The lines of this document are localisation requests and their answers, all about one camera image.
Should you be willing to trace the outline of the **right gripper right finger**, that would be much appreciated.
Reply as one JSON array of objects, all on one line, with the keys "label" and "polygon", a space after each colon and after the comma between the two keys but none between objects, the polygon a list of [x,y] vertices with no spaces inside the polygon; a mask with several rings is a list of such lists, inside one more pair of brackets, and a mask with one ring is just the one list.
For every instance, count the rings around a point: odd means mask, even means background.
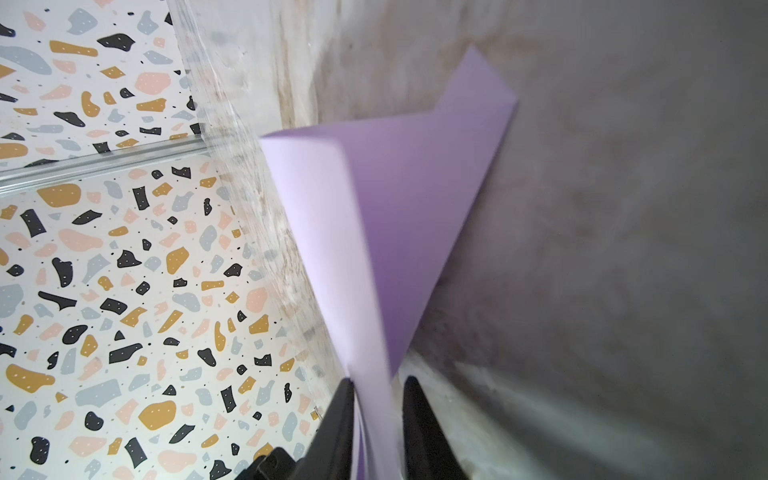
[{"label": "right gripper right finger", "polygon": [[404,383],[402,426],[408,479],[468,479],[415,376]]}]

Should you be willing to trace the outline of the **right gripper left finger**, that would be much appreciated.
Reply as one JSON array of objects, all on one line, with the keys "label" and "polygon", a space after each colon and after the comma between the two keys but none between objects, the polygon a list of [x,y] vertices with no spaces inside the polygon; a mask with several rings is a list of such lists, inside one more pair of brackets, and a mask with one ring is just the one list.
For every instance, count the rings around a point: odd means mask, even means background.
[{"label": "right gripper left finger", "polygon": [[258,456],[237,480],[349,480],[353,476],[355,449],[355,389],[342,379],[326,415],[303,458],[294,460],[278,447]]}]

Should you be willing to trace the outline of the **lilac square paper sheet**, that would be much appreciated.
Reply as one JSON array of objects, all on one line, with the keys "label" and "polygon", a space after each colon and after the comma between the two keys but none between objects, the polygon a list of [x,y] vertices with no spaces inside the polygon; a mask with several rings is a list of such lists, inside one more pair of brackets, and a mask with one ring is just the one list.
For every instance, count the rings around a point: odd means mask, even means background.
[{"label": "lilac square paper sheet", "polygon": [[391,380],[516,105],[472,48],[430,111],[282,130],[260,141],[356,390],[369,479],[401,475]]}]

